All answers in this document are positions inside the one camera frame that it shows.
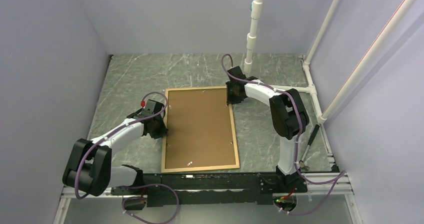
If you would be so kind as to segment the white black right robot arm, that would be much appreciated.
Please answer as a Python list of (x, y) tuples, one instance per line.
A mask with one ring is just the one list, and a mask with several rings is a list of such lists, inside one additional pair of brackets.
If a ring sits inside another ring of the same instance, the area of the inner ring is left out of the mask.
[(247, 78), (239, 66), (225, 72), (229, 77), (227, 104), (239, 104), (246, 98), (253, 98), (270, 108), (273, 128), (280, 136), (277, 170), (281, 175), (276, 177), (275, 184), (280, 191), (289, 191), (295, 185), (292, 175), (297, 172), (295, 163), (299, 158), (300, 136), (310, 121), (298, 90), (281, 90), (254, 77)]

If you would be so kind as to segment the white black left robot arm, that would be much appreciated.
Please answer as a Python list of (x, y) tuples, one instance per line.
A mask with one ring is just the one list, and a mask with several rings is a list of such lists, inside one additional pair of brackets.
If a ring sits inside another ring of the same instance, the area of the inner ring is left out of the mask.
[(124, 187), (137, 194), (144, 187), (143, 171), (131, 165), (112, 166), (114, 155), (132, 141), (150, 136), (164, 137), (166, 106), (154, 100), (142, 101), (141, 109), (129, 114), (124, 121), (107, 133), (91, 140), (78, 139), (71, 150), (62, 183), (73, 187), (78, 199), (99, 196), (108, 188)]

